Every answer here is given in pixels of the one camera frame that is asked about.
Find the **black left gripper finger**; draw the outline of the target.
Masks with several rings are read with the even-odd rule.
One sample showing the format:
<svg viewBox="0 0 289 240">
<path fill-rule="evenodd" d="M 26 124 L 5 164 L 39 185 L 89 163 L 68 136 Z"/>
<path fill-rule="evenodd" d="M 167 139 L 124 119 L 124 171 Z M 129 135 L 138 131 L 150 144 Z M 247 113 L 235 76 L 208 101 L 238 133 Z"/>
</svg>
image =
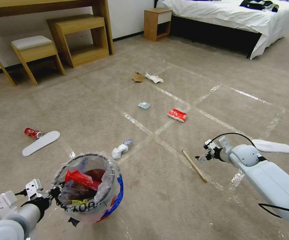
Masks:
<svg viewBox="0 0 289 240">
<path fill-rule="evenodd" d="M 62 192 L 62 189 L 63 189 L 63 186 L 62 185 L 56 185 L 56 186 L 53 186 L 51 189 L 50 189 L 50 197 L 51 198 L 58 198 L 58 196 L 61 194 Z"/>
<path fill-rule="evenodd" d="M 55 199 L 56 205 L 59 206 L 61 209 L 64 209 L 65 211 L 67 210 L 67 204 L 64 204 L 61 202 L 59 199 Z"/>
</svg>

